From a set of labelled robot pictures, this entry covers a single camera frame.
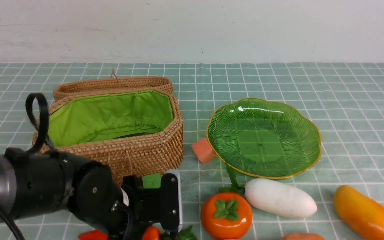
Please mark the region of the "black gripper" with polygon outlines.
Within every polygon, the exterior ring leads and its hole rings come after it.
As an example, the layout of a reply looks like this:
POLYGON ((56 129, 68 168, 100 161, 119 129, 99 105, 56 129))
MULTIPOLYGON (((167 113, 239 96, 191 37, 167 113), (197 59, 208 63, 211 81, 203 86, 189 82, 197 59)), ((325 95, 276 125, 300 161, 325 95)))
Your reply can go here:
POLYGON ((122 179, 122 199, 112 207, 119 215, 117 231, 111 232, 112 240, 140 240, 146 229, 159 223, 172 239, 177 240, 179 217, 177 182, 173 174, 164 173, 157 189, 139 187, 136 176, 122 179))

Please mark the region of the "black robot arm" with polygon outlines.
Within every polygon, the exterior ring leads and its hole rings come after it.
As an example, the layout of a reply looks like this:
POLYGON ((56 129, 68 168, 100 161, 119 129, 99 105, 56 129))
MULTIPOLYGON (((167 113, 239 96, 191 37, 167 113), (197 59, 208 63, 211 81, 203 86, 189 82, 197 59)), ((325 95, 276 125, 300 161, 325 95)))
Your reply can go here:
POLYGON ((0 154, 0 223, 23 240, 14 220, 66 210, 110 240, 140 240, 154 223, 176 240, 183 223, 178 171, 166 171, 153 189, 140 188, 135 176, 123 180, 119 185, 110 167, 67 152, 7 148, 0 154))

